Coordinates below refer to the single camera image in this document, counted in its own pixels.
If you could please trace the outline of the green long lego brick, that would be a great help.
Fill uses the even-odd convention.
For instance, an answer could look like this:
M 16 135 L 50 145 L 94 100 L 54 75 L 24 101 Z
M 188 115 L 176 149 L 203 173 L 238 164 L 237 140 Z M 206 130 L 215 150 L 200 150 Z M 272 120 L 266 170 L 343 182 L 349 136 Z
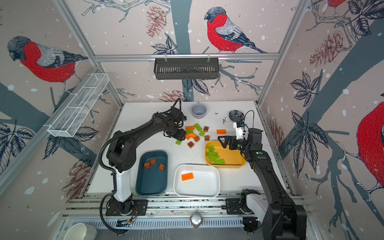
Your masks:
M 218 159 L 213 161 L 214 165 L 225 165 L 225 160 L 224 159 Z

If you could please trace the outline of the orange lego plate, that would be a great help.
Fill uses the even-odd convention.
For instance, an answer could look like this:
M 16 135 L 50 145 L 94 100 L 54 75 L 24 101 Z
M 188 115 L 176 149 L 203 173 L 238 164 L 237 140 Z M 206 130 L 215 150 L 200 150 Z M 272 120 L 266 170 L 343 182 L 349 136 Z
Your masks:
M 182 174 L 182 181 L 192 180 L 193 178 L 193 173 Z

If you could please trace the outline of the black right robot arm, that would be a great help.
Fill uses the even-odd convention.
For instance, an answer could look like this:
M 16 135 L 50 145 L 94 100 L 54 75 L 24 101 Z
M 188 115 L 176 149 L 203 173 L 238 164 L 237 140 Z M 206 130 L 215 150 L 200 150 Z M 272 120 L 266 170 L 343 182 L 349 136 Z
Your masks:
M 307 212 L 291 199 L 277 177 L 269 154 L 263 150 L 262 130 L 250 128 L 246 139 L 219 136 L 225 149 L 239 150 L 258 176 L 267 198 L 267 209 L 262 220 L 265 240 L 305 240 Z

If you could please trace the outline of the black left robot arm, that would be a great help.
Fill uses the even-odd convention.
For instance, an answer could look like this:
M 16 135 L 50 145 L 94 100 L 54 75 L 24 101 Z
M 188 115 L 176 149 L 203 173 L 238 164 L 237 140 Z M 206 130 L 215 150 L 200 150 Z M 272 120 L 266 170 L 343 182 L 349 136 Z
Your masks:
M 176 141 L 186 139 L 183 129 L 187 117 L 182 112 L 182 100 L 177 98 L 166 111 L 154 113 L 150 120 L 139 127 L 122 132 L 117 131 L 101 147 L 98 163 L 110 172 L 113 178 L 113 190 L 106 194 L 100 206 L 100 212 L 106 208 L 106 216 L 144 215 L 145 203 L 138 204 L 131 190 L 131 171 L 138 158 L 138 150 L 152 136 L 163 133 L 164 137 Z

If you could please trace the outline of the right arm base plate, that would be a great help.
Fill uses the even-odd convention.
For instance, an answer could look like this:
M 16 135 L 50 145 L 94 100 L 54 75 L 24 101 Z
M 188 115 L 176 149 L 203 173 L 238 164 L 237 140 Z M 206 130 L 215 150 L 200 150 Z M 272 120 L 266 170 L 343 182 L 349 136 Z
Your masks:
M 260 202 L 253 197 L 227 198 L 223 210 L 226 210 L 228 215 L 260 215 L 264 213 L 264 207 Z

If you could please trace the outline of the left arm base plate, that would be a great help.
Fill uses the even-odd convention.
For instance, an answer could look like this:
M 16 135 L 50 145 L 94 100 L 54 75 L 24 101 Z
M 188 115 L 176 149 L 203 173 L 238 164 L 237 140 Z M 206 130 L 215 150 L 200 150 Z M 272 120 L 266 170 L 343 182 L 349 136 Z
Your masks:
M 127 199 L 119 202 L 112 198 L 107 202 L 106 216 L 144 216 L 148 207 L 148 200 Z

